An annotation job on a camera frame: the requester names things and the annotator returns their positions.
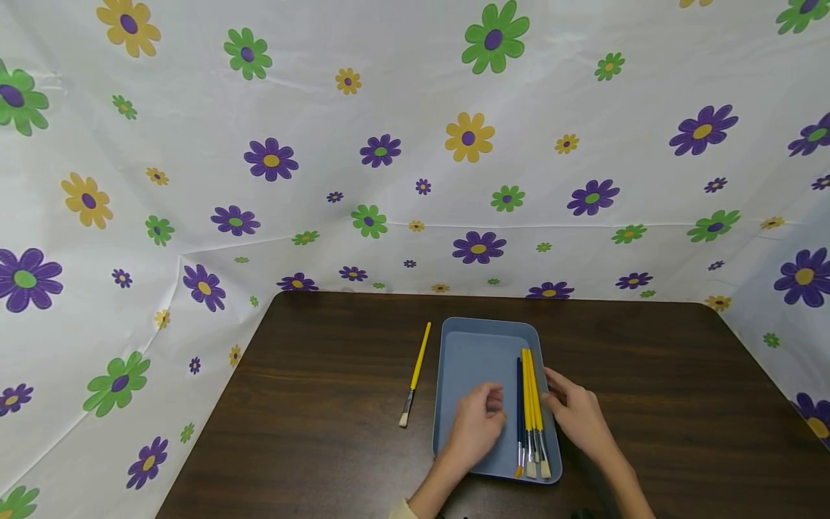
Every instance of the right hand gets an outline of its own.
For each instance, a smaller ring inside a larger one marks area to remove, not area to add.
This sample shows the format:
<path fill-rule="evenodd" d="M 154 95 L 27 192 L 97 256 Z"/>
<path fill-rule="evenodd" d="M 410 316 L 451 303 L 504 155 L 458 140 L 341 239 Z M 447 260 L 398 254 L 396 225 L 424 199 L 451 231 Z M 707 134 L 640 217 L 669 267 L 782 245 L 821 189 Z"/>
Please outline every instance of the right hand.
<path fill-rule="evenodd" d="M 597 395 L 551 368 L 544 374 L 552 392 L 542 393 L 542 399 L 568 438 L 597 464 L 619 453 Z"/>

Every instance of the dark brown table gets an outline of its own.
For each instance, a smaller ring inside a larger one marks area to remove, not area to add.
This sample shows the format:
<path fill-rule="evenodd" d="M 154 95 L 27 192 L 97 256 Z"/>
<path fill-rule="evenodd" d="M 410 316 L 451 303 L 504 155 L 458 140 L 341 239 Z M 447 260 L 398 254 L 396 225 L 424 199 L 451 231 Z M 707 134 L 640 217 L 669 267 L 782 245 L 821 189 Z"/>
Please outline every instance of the dark brown table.
<path fill-rule="evenodd" d="M 385 519 L 432 462 L 441 323 L 535 326 L 548 365 L 594 390 L 661 519 L 828 517 L 830 453 L 711 310 L 693 304 L 283 293 L 159 519 Z M 398 427 L 423 328 L 409 427 Z M 562 434 L 552 487 L 469 476 L 446 519 L 567 518 L 608 498 Z"/>

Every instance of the yellow flower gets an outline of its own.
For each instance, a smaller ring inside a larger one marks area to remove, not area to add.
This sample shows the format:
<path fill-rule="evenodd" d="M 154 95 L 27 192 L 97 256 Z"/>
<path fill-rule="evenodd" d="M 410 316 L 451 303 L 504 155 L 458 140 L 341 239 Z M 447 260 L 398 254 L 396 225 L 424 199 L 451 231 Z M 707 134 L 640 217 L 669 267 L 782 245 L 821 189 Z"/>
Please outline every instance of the yellow flower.
<path fill-rule="evenodd" d="M 95 222 L 99 229 L 106 228 L 106 220 L 112 219 L 112 211 L 106 207 L 110 197 L 98 190 L 98 184 L 92 177 L 84 181 L 79 174 L 70 172 L 69 178 L 72 182 L 61 181 L 61 187 L 69 195 L 66 206 L 73 213 L 81 213 L 81 223 L 87 227 Z"/>
<path fill-rule="evenodd" d="M 351 67 L 346 70 L 341 68 L 340 74 L 334 78 L 337 80 L 337 90 L 343 91 L 343 95 L 357 94 L 358 88 L 363 86 L 360 74 L 352 71 Z"/>
<path fill-rule="evenodd" d="M 231 353 L 228 355 L 231 358 L 231 366 L 235 366 L 239 364 L 239 360 L 242 358 L 242 353 L 239 351 L 239 345 L 234 345 L 231 348 Z"/>
<path fill-rule="evenodd" d="M 709 296 L 709 299 L 706 300 L 706 304 L 709 305 L 714 311 L 724 311 L 729 308 L 729 305 L 732 304 L 731 297 L 723 297 L 723 296 Z"/>
<path fill-rule="evenodd" d="M 470 162 L 478 162 L 479 152 L 490 153 L 493 150 L 493 144 L 487 140 L 496 134 L 496 129 L 492 126 L 483 125 L 484 114 L 476 114 L 470 120 L 470 116 L 466 112 L 458 114 L 457 125 L 453 123 L 447 125 L 447 133 L 450 138 L 447 139 L 444 146 L 456 151 L 452 155 L 456 162 L 461 162 L 465 156 Z"/>
<path fill-rule="evenodd" d="M 150 10 L 143 3 L 133 6 L 133 0 L 104 0 L 109 9 L 98 7 L 95 14 L 98 19 L 111 25 L 106 36 L 115 45 L 127 43 L 127 54 L 139 57 L 139 47 L 147 56 L 155 56 L 155 47 L 150 42 L 161 40 L 161 32 L 155 25 L 150 25 Z"/>
<path fill-rule="evenodd" d="M 156 326 L 159 327 L 159 330 L 163 328 L 167 328 L 167 325 L 170 324 L 170 312 L 167 311 L 165 308 L 162 311 L 156 312 Z"/>
<path fill-rule="evenodd" d="M 562 139 L 556 141 L 556 151 L 560 155 L 567 155 L 571 152 L 571 149 L 577 149 L 577 144 L 579 144 L 579 139 L 576 138 L 576 134 L 565 134 Z"/>
<path fill-rule="evenodd" d="M 160 186 L 166 186 L 167 182 L 170 181 L 164 171 L 158 171 L 156 168 L 147 168 L 147 176 Z"/>
<path fill-rule="evenodd" d="M 762 229 L 774 229 L 776 227 L 781 227 L 784 225 L 784 219 L 780 216 L 774 216 L 772 218 L 767 218 L 763 222 L 761 222 Z"/>

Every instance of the blue tray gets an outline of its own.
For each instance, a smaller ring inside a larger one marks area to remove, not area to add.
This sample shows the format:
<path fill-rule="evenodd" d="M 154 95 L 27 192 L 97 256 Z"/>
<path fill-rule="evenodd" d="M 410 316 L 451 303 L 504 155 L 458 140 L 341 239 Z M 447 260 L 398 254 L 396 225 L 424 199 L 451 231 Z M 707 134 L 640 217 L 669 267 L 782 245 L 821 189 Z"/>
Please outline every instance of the blue tray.
<path fill-rule="evenodd" d="M 437 456 L 450 435 L 456 403 L 477 385 L 487 381 L 502 383 L 505 394 L 507 424 L 496 446 L 472 470 L 485 476 L 518 479 L 550 485 L 562 477 L 562 458 L 556 439 L 556 426 L 550 411 L 542 405 L 544 436 L 547 440 L 551 479 L 515 477 L 516 438 L 516 358 L 522 348 L 530 348 L 536 368 L 536 384 L 547 391 L 542 366 L 542 350 L 536 329 L 523 322 L 489 321 L 450 317 L 441 328 L 441 357 L 438 361 L 438 384 L 435 396 L 435 422 L 432 428 L 432 452 Z"/>

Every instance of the white backdrop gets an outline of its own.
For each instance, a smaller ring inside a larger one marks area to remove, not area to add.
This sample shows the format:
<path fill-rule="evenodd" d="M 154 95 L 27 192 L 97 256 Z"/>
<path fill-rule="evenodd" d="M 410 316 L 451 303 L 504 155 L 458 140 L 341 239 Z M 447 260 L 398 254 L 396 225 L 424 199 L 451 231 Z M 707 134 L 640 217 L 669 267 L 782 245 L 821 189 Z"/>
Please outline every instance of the white backdrop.
<path fill-rule="evenodd" d="M 708 304 L 830 447 L 828 11 L 0 3 L 0 517 L 152 517 L 285 289 Z"/>

